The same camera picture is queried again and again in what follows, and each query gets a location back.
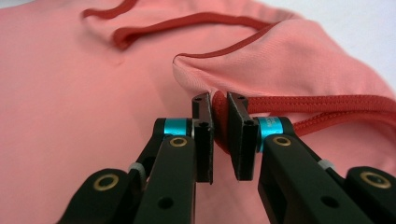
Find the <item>white surface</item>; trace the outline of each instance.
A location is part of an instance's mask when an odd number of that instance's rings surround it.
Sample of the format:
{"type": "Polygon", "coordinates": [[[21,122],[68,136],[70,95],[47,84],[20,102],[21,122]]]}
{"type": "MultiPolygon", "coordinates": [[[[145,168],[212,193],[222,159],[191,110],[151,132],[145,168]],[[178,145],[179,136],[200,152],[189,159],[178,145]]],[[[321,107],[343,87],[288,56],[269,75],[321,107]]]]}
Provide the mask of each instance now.
{"type": "MultiPolygon", "coordinates": [[[[0,0],[12,7],[32,0],[0,0]]],[[[317,21],[348,54],[369,64],[396,91],[395,0],[256,0],[317,21]]]]}

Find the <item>white background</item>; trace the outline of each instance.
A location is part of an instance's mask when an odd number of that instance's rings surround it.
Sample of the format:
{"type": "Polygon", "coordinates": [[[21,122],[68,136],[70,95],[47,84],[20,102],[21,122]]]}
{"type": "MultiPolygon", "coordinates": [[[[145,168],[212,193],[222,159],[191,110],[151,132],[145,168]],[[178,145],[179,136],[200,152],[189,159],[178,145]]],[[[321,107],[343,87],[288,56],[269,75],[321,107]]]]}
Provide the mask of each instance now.
{"type": "MultiPolygon", "coordinates": [[[[32,0],[0,0],[12,7],[32,0]]],[[[317,21],[348,54],[369,64],[396,92],[396,0],[256,0],[317,21]]]]}

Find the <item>pink fabric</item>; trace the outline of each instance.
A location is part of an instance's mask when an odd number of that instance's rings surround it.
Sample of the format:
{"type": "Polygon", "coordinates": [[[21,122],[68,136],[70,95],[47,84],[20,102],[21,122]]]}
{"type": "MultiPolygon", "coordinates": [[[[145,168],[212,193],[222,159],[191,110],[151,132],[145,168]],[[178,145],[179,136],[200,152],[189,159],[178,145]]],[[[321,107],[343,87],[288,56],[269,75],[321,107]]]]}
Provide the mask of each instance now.
{"type": "MultiPolygon", "coordinates": [[[[54,223],[86,177],[135,161],[156,118],[190,117],[197,93],[393,98],[373,70],[293,13],[248,0],[142,0],[113,20],[80,18],[84,9],[118,3],[37,0],[0,9],[0,223],[54,223]],[[280,23],[219,57],[174,59],[227,48],[257,31],[203,24],[141,37],[125,51],[113,47],[118,28],[206,11],[280,23]]],[[[396,175],[395,137],[382,123],[354,122],[304,140],[341,175],[358,165],[396,175]]],[[[237,182],[229,156],[216,148],[214,184],[197,184],[196,222],[268,222],[257,192],[260,164],[258,156],[254,181],[237,182]]]]}

